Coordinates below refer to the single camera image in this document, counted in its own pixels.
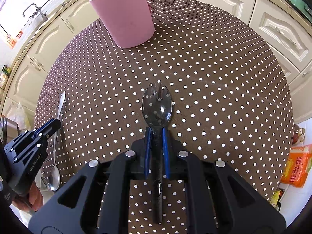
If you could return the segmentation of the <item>person's left hand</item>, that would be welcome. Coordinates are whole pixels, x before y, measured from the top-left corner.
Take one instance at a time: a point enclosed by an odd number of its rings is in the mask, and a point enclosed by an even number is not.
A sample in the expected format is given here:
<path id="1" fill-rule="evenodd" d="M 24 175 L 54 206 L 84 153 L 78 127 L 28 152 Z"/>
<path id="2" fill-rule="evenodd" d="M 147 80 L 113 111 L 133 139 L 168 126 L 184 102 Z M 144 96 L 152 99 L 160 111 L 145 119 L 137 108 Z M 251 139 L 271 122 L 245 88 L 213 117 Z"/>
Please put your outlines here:
<path id="1" fill-rule="evenodd" d="M 12 204 L 19 210 L 25 212 L 29 212 L 30 208 L 33 211 L 38 211 L 43 206 L 43 196 L 36 186 L 36 183 L 33 182 L 28 192 L 28 204 L 18 198 L 15 198 Z"/>

